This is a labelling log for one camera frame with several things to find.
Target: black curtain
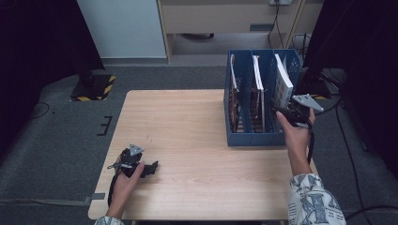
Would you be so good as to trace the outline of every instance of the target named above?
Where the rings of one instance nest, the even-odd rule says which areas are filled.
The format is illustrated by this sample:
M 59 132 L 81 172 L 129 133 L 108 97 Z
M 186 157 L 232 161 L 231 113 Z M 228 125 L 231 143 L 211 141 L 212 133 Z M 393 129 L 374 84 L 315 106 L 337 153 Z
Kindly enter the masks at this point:
M 366 150 L 398 178 L 398 1 L 325 0 L 305 57 L 305 83 L 343 68 L 341 93 Z
M 75 0 L 0 0 L 0 158 L 41 89 L 84 69 L 103 64 Z

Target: yellow black tape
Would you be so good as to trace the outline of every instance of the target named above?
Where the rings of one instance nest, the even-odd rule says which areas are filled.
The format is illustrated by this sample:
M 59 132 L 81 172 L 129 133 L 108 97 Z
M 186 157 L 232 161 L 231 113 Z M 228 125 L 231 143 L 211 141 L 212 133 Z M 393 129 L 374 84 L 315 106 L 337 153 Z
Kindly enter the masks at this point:
M 85 97 L 85 96 L 81 96 L 81 97 L 74 97 L 71 98 L 71 101 L 90 101 L 90 100 L 104 100 L 108 97 L 109 92 L 112 89 L 112 85 L 114 85 L 114 81 L 115 81 L 116 76 L 112 75 L 109 78 L 109 81 L 105 87 L 105 89 L 103 90 L 103 94 L 102 96 L 97 96 L 97 97 Z
M 318 100 L 325 100 L 325 99 L 327 99 L 326 97 L 321 96 L 321 95 L 311 95 L 311 97 L 312 97 L 313 99 L 318 99 Z

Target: person's right hand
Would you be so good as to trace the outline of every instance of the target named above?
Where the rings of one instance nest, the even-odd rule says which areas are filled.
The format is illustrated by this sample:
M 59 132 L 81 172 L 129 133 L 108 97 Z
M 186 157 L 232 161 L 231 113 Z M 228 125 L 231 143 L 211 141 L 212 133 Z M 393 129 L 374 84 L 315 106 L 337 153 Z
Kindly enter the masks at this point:
M 276 112 L 276 115 L 283 127 L 293 175 L 311 173 L 311 168 L 307 163 L 306 156 L 307 145 L 310 140 L 309 129 L 305 127 L 293 127 L 282 113 Z M 310 121 L 312 124 L 315 122 L 314 109 L 310 109 Z
M 140 162 L 130 178 L 128 178 L 123 172 L 118 175 L 114 186 L 112 203 L 106 216 L 118 219 L 122 218 L 126 203 L 137 186 L 141 173 L 144 171 L 144 167 L 145 163 L 143 161 Z

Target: wall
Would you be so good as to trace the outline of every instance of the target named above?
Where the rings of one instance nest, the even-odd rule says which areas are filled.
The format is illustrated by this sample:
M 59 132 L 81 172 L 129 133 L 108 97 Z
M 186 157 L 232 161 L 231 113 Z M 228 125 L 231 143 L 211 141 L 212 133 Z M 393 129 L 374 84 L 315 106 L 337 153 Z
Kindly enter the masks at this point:
M 77 0 L 101 58 L 166 58 L 156 0 Z
M 325 0 L 306 0 L 298 19 L 298 33 L 312 33 Z

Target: blue file organizer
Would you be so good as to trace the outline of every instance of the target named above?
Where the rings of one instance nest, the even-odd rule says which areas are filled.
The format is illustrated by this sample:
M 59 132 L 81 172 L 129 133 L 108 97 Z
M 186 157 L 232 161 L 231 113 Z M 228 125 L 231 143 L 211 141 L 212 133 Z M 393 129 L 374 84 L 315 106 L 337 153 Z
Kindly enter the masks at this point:
M 224 89 L 224 113 L 225 127 L 227 135 L 227 143 L 229 146 L 272 146 L 285 145 L 284 134 L 274 129 L 275 115 L 270 110 L 270 102 L 275 86 L 275 78 L 277 76 L 277 64 L 275 53 L 282 60 L 286 59 L 287 73 L 289 74 L 292 84 L 296 86 L 299 77 L 300 61 L 295 50 L 232 50 L 228 52 L 227 69 L 225 76 Z M 230 116 L 230 100 L 231 90 L 231 55 L 235 56 L 234 73 L 237 80 L 239 92 L 237 99 L 240 103 L 240 117 L 237 131 L 232 130 Z M 265 123 L 266 130 L 264 132 L 254 132 L 252 126 L 250 101 L 253 84 L 253 55 L 259 55 L 260 76 L 264 86 L 264 104 L 265 104 Z

